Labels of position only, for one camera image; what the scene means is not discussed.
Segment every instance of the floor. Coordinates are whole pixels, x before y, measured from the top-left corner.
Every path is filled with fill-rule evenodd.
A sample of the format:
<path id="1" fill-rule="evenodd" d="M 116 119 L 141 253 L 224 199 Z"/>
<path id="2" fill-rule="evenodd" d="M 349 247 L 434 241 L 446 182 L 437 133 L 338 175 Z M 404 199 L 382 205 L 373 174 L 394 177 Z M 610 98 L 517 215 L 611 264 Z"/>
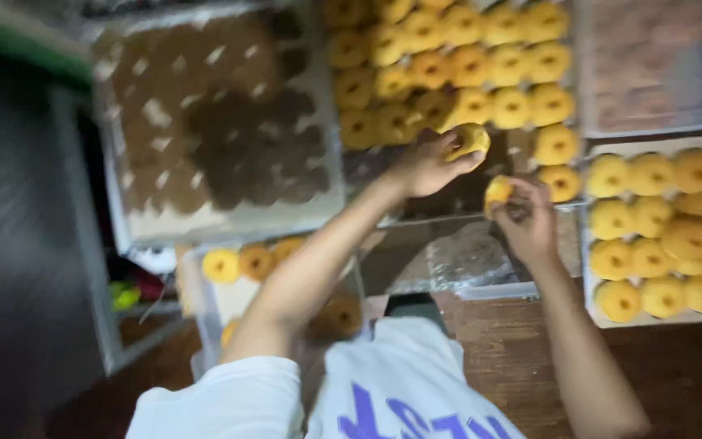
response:
<path id="1" fill-rule="evenodd" d="M 468 383 L 530 439 L 571 437 L 538 300 L 461 302 L 451 292 L 434 297 L 449 332 L 465 348 Z M 654 422 L 651 437 L 702 437 L 702 324 L 603 334 Z M 142 391 L 192 384 L 188 360 L 199 347 L 196 327 L 187 324 L 136 364 L 58 410 L 48 435 L 123 438 Z"/>

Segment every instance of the white t-shirt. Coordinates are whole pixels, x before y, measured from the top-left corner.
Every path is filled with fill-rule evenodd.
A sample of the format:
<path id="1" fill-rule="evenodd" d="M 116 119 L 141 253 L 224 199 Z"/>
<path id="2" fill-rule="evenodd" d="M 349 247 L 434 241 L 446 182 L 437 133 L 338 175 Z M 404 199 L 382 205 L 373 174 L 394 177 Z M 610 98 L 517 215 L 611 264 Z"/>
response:
<path id="1" fill-rule="evenodd" d="M 467 386 L 463 350 L 421 317 L 377 321 L 372 341 L 334 344 L 326 378 L 300 430 L 299 367 L 254 357 L 217 365 L 177 392 L 137 401 L 128 439 L 523 439 L 500 410 Z"/>

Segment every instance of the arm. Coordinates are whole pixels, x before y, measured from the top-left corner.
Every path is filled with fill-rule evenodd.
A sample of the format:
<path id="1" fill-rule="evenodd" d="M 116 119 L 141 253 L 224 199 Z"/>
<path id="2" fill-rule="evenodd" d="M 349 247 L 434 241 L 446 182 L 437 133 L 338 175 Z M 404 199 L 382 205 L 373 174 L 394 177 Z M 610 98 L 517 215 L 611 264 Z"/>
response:
<path id="1" fill-rule="evenodd" d="M 437 192 L 482 160 L 482 155 L 468 154 L 446 163 L 444 152 L 455 142 L 456 135 L 448 133 L 405 154 L 278 266 L 243 314 L 221 363 L 260 355 L 288 357 L 356 246 L 383 215 L 408 197 Z"/>
<path id="2" fill-rule="evenodd" d="M 574 433 L 581 438 L 645 433 L 647 416 L 559 259 L 548 189 L 516 178 L 512 185 L 530 199 L 531 218 L 517 224 L 501 203 L 492 211 L 541 292 L 560 394 Z"/>

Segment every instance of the person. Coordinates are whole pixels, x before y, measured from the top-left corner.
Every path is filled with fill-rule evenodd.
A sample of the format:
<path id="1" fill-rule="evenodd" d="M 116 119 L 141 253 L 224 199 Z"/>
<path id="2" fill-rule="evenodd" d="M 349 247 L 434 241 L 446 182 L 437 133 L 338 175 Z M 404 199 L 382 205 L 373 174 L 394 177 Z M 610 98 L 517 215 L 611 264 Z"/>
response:
<path id="1" fill-rule="evenodd" d="M 127 437 L 302 437 L 299 367 L 290 357 L 303 328 L 383 215 L 408 197 L 437 192 L 483 159 L 475 152 L 446 163 L 444 154 L 456 144 L 449 132 L 414 147 L 308 238 L 262 286 L 219 365 L 187 389 L 143 393 Z M 559 259 L 548 189 L 515 177 L 511 183 L 529 198 L 531 215 L 517 223 L 497 204 L 494 219 L 541 293 L 556 378 L 574 434 L 645 433 L 648 419 L 641 404 Z M 333 344 L 325 368 L 306 437 L 523 437 L 467 385 L 462 348 L 424 317 L 379 319 L 372 339 Z"/>

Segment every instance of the hand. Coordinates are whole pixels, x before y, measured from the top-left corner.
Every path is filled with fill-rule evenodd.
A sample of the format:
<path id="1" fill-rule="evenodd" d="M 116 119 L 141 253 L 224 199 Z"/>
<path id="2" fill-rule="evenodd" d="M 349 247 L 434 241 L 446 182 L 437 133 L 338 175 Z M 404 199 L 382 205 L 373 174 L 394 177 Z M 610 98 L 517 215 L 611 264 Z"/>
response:
<path id="1" fill-rule="evenodd" d="M 531 215 L 521 223 L 511 219 L 503 203 L 491 205 L 492 217 L 500 224 L 513 253 L 530 270 L 538 264 L 559 261 L 556 214 L 548 188 L 529 178 L 512 177 L 510 183 L 531 204 Z"/>
<path id="2" fill-rule="evenodd" d="M 433 133 L 433 138 L 411 147 L 381 178 L 402 185 L 408 197 L 426 197 L 443 189 L 458 175 L 470 172 L 484 158 L 482 152 L 472 152 L 446 163 L 444 156 L 459 147 L 459 139 L 452 131 L 439 137 Z"/>

